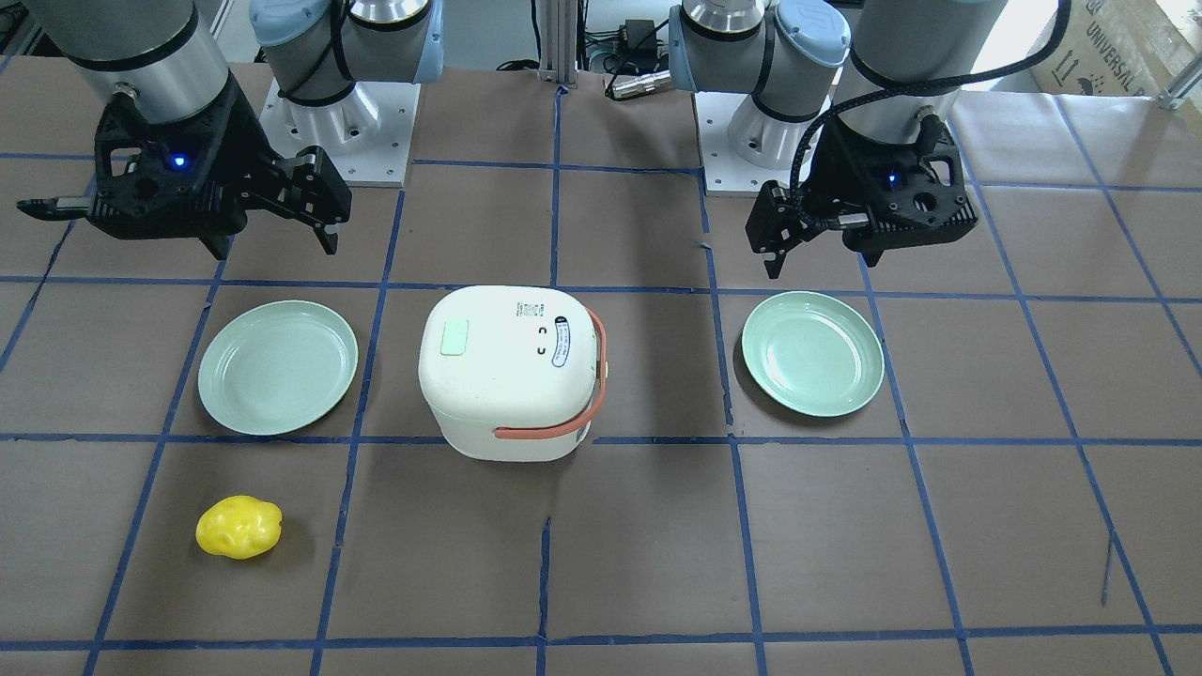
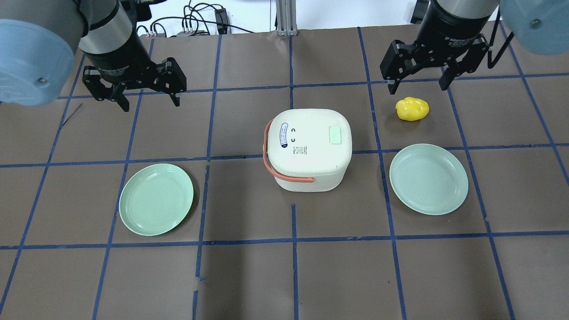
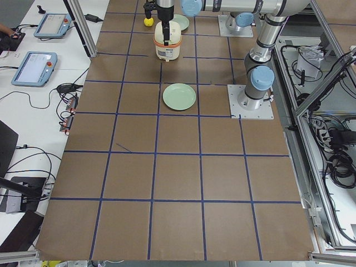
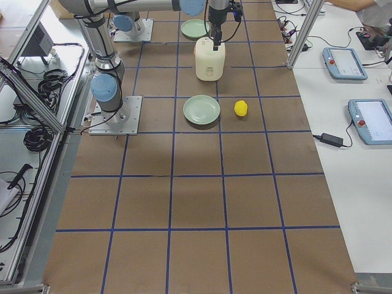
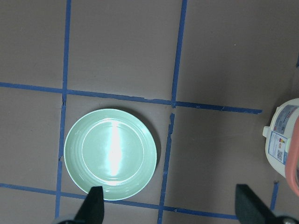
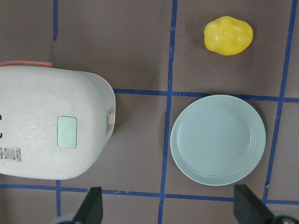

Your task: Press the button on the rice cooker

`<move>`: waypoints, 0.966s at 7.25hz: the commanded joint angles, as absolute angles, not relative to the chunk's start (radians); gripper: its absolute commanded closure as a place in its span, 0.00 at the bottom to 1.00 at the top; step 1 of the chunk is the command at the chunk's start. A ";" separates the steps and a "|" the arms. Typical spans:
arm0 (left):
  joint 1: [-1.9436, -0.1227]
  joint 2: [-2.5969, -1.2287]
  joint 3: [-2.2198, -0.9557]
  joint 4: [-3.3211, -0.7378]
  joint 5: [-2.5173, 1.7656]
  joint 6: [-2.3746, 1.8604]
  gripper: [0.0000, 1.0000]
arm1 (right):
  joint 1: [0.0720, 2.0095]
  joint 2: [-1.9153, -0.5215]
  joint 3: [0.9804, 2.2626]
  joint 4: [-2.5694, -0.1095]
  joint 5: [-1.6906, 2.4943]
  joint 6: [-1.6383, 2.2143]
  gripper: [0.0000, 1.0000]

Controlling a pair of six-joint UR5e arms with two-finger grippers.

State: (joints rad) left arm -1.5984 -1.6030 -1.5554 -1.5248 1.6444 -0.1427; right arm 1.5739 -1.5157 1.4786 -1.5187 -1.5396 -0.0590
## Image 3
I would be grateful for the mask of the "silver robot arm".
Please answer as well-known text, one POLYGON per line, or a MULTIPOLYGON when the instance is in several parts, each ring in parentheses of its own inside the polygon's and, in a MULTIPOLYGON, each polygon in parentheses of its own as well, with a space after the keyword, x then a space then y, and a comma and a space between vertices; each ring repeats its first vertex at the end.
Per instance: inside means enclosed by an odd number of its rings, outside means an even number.
POLYGON ((264 102, 264 96, 272 87, 274 72, 266 66, 271 51, 286 20, 302 11, 309 1, 181 1, 186 16, 194 17, 201 11, 265 14, 264 23, 256 39, 256 45, 245 57, 247 85, 238 95, 238 103, 245 110, 254 111, 264 102))
MULTIPOLYGON (((180 1, 180 6, 186 16, 196 16, 203 8, 202 1, 180 1)), ((156 10, 158 19, 162 24, 162 32, 170 29, 170 21, 174 18, 174 1, 146 1, 143 5, 146 19, 151 19, 151 12, 156 10)), ((237 15, 235 22, 239 27, 246 27, 253 22, 254 15, 249 12, 243 12, 237 15)))

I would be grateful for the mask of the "person hand at edge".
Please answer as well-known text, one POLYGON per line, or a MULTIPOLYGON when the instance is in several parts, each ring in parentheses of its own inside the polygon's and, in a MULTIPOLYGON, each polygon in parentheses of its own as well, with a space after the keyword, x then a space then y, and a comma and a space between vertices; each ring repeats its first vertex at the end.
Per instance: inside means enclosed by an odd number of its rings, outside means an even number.
POLYGON ((12 35, 14 35, 14 33, 15 33, 15 31, 14 31, 13 29, 11 29, 11 28, 9 28, 9 27, 7 27, 7 26, 1 24, 1 23, 0 23, 0 31, 1 31, 2 33, 6 34, 6 35, 9 36, 9 37, 12 36, 12 35))

